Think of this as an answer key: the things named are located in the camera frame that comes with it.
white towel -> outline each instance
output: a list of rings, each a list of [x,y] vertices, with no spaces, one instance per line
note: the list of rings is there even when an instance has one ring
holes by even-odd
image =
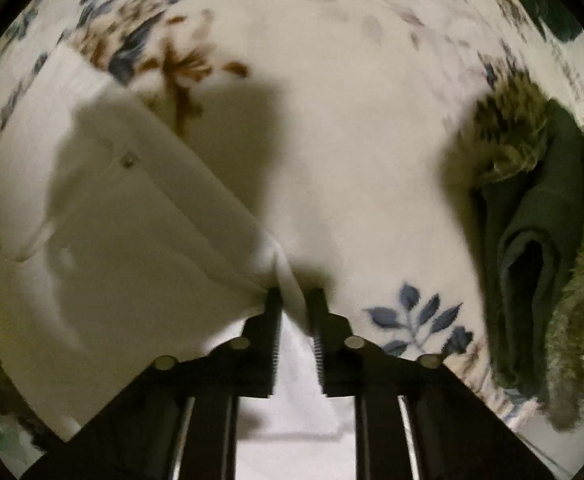
[[[302,320],[278,243],[132,92],[59,47],[0,140],[0,357],[38,416],[69,438],[156,356],[238,335],[274,284]],[[288,316],[280,352],[274,397],[242,403],[250,434],[338,434]]]

white cloth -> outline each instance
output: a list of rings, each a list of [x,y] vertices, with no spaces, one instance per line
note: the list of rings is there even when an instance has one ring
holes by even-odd
[[[0,356],[42,420],[71,437],[156,356],[238,335],[274,284],[302,319],[278,243],[136,96],[59,47],[0,140]],[[282,331],[276,395],[242,403],[252,432],[338,433],[311,340],[287,316]]]

dark green cloth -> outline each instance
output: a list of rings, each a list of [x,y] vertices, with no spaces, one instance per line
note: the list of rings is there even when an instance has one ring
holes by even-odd
[[[560,0],[519,0],[542,37],[541,20],[560,41],[574,40],[583,30],[580,23]]]
[[[556,101],[550,143],[531,173],[487,184],[483,211],[485,315],[496,381],[544,397],[545,334],[574,266],[584,225],[584,139]]]

metal rod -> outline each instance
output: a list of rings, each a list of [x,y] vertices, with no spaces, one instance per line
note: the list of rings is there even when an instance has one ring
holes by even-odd
[[[179,480],[181,476],[181,462],[183,460],[185,441],[187,441],[187,430],[189,430],[189,422],[192,420],[195,400],[197,400],[196,397],[188,397],[185,401],[185,407],[181,412],[181,423],[179,424],[179,433],[177,434],[176,447],[174,448],[171,473],[169,473],[168,477],[169,480]]]
[[[223,433],[223,459],[221,464],[221,478],[225,480],[227,475],[227,458],[230,452],[230,430],[232,428],[234,400],[232,397],[227,399],[227,407],[225,411],[225,431]]]
[[[408,398],[406,396],[399,396],[399,408],[401,409],[401,417],[403,418],[403,428],[405,430],[405,440],[408,443],[409,466],[412,471],[412,480],[421,480],[421,464],[419,463],[419,448],[414,439],[414,429],[412,427],[412,419],[409,416]]]
[[[370,442],[369,442],[369,425],[367,423],[367,403],[365,402],[365,396],[360,396],[360,415],[361,415],[361,426],[363,440],[363,479],[372,480],[372,472],[370,468]]]

floral bedsheet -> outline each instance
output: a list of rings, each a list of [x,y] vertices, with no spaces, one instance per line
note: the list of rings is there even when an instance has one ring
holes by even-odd
[[[258,10],[271,2],[280,4]],[[286,6],[300,10],[288,14]],[[301,33],[305,28],[314,43]],[[351,36],[351,43],[339,43]],[[462,183],[438,175],[438,161],[431,160],[476,98],[512,70],[529,70],[582,120],[577,70],[517,0],[33,0],[0,39],[0,134],[62,41],[133,89],[281,240],[300,274],[309,281],[328,274],[330,299],[355,332],[397,356],[441,352],[513,430],[534,412],[534,400],[512,398],[492,381],[478,270],[463,232],[468,207],[457,196]],[[360,66],[358,58],[347,60],[348,45]],[[403,94],[379,89],[388,74]],[[263,139],[214,139],[210,132],[262,126],[268,111],[259,108],[259,120],[252,120],[249,108],[273,80],[283,93],[301,85],[309,95],[302,102],[281,98],[283,124],[301,110],[317,110],[313,125],[290,128],[293,136],[271,147],[268,164],[281,169],[268,177],[267,199],[257,202],[249,171],[238,168],[259,163]],[[356,96],[345,88],[357,86],[361,96],[375,96],[377,110],[371,99],[354,109]],[[235,93],[225,95],[225,88]],[[240,97],[244,88],[251,97]],[[277,91],[268,98],[277,99]],[[419,110],[401,105],[411,91],[427,96]],[[390,98],[398,98],[395,116]],[[221,112],[230,119],[220,121]],[[390,120],[398,123],[391,139],[345,135],[347,128],[386,133]],[[231,121],[240,127],[233,130]],[[392,150],[400,153],[400,168],[386,171]],[[337,154],[339,165],[326,169],[326,153]],[[243,158],[227,164],[230,155]],[[376,170],[378,180],[367,176]],[[313,179],[303,182],[306,174]],[[441,179],[451,194],[436,191]],[[321,192],[304,194],[308,186]],[[373,215],[379,209],[380,219]],[[303,219],[313,211],[320,225]],[[300,242],[304,232],[311,235]],[[8,466],[21,474],[54,442],[0,367],[0,453]]]

